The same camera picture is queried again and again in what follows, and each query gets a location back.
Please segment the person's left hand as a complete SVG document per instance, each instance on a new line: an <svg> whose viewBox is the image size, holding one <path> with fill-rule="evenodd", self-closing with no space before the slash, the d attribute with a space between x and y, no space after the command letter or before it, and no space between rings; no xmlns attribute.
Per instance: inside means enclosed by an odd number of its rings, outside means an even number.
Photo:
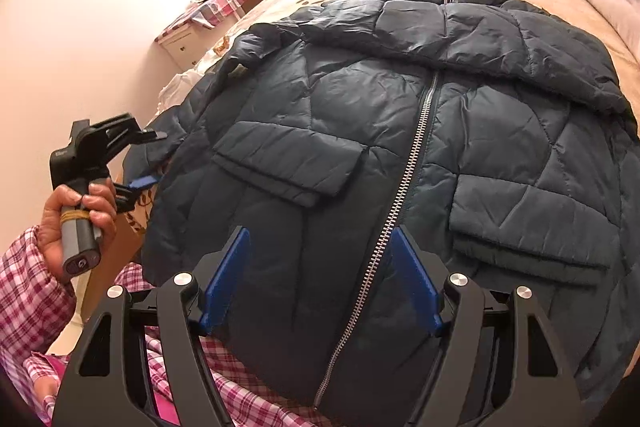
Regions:
<svg viewBox="0 0 640 427"><path fill-rule="evenodd" d="M78 205L83 205L89 211L90 221L102 231L102 254L110 248L116 236L115 187L111 179L106 179L103 183L90 183L85 195L80 195L64 184L55 188L44 203L36 236L38 248L49 271L61 284L70 281L63 270L61 212L64 207Z"/></svg>

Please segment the left forearm plaid sleeve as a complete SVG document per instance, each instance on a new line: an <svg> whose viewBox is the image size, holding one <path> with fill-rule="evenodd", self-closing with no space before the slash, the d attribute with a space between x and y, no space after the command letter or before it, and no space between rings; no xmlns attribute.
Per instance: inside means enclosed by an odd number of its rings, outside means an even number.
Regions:
<svg viewBox="0 0 640 427"><path fill-rule="evenodd" d="M22 366L46 352L75 313L70 283L60 282L38 247L31 227L1 256L1 355Z"/></svg>

